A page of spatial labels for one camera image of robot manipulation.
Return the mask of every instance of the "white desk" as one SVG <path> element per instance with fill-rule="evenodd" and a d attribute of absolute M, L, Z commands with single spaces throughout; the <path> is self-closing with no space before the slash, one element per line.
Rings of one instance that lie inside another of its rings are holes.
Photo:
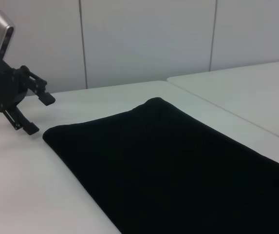
<path fill-rule="evenodd" d="M 14 131 L 0 114 L 0 234 L 119 233 L 41 137 L 50 127 L 128 111 L 152 97 L 163 98 L 279 162 L 279 137 L 168 82 L 72 91 L 54 97 L 56 103 L 48 107 L 35 96 L 26 97 L 19 105 L 40 128 L 33 136 Z"/>
<path fill-rule="evenodd" d="M 279 62 L 167 80 L 279 136 Z"/>

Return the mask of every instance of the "black cloth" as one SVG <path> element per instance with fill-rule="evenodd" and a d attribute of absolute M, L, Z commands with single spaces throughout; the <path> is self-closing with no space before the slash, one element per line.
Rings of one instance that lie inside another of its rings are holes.
<path fill-rule="evenodd" d="M 43 139 L 123 234 L 279 233 L 279 163 L 160 98 Z"/>

